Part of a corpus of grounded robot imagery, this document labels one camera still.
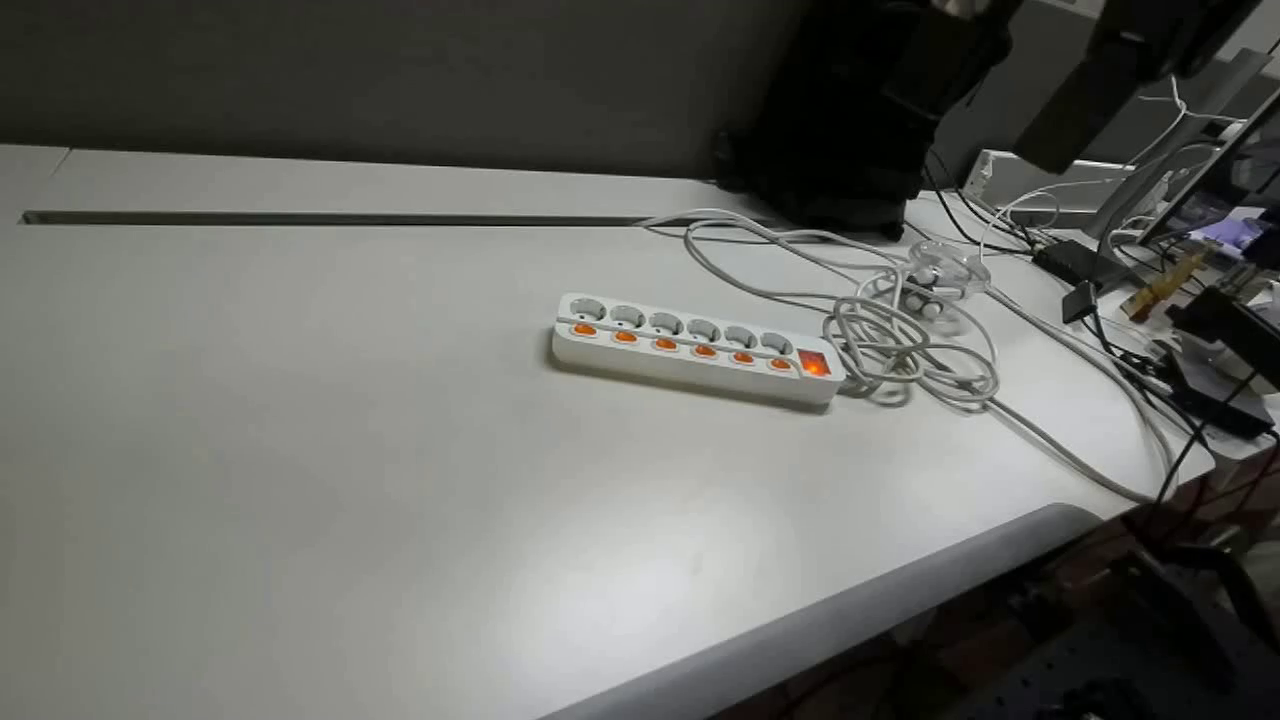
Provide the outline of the white power strip orange switches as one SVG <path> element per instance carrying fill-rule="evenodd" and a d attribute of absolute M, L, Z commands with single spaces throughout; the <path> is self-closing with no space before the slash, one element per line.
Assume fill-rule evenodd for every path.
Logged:
<path fill-rule="evenodd" d="M 547 329 L 560 367 L 824 413 L 849 384 L 819 338 L 566 292 Z"/>

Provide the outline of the clear plastic cup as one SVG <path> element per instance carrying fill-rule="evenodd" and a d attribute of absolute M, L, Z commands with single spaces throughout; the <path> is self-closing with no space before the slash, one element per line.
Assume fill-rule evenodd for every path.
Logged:
<path fill-rule="evenodd" d="M 912 245 L 896 278 L 896 307 L 936 338 L 960 338 L 964 302 L 993 281 L 974 253 L 950 245 Z"/>

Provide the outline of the black object at table back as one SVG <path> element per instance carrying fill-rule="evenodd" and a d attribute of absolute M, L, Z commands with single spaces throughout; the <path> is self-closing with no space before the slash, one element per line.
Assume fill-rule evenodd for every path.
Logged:
<path fill-rule="evenodd" d="M 939 119 L 1012 53 L 1023 0 L 812 0 L 717 179 L 802 230 L 902 235 Z"/>

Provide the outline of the black flat device on table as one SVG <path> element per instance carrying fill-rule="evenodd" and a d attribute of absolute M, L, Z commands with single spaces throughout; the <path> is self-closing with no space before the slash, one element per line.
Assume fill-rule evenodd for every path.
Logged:
<path fill-rule="evenodd" d="M 1076 240 L 1051 240 L 1051 245 L 1036 247 L 1032 266 L 1051 271 L 1057 281 L 1069 281 L 1069 283 L 1118 287 L 1118 283 L 1134 281 L 1130 267 L 1124 267 L 1118 260 L 1100 256 Z"/>

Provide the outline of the yellow tool on table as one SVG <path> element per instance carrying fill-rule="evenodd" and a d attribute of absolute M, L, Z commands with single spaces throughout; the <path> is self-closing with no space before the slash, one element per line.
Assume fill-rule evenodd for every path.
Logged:
<path fill-rule="evenodd" d="M 1141 292 L 1130 292 L 1118 311 L 1130 324 L 1142 324 L 1171 292 L 1180 292 L 1197 267 L 1205 266 L 1205 253 L 1186 253 L 1180 256 L 1169 271 L 1158 271 L 1154 281 L 1146 281 Z"/>

